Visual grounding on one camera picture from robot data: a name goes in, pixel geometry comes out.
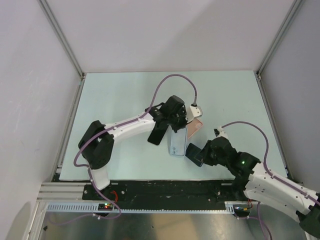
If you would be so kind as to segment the light blue phone case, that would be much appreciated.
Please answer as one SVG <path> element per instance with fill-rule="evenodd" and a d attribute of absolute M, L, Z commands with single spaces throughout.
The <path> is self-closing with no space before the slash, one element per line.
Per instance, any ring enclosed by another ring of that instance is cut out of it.
<path fill-rule="evenodd" d="M 174 157 L 184 157 L 187 146 L 187 128 L 179 129 L 177 132 L 171 131 L 169 154 Z"/>

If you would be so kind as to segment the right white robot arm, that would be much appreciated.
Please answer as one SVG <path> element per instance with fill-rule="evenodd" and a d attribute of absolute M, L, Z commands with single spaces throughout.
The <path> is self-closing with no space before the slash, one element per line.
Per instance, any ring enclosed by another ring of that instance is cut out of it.
<path fill-rule="evenodd" d="M 208 140 L 203 148 L 189 144 L 186 157 L 199 167 L 221 165 L 235 177 L 231 194 L 266 204 L 291 217 L 315 238 L 320 237 L 320 194 L 274 172 L 255 156 L 237 151 L 225 137 Z"/>

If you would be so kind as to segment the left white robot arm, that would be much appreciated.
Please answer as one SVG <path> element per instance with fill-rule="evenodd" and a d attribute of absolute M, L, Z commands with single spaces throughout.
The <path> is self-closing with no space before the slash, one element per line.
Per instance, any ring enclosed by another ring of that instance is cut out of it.
<path fill-rule="evenodd" d="M 78 147 L 88 163 L 90 181 L 95 185 L 94 195 L 104 200 L 111 194 L 107 164 L 116 143 L 149 132 L 147 141 L 158 146 L 168 127 L 177 132 L 192 121 L 192 110 L 192 106 L 187 107 L 181 98 L 172 95 L 166 102 L 151 106 L 141 115 L 115 126 L 106 127 L 98 120 L 92 122 Z"/>

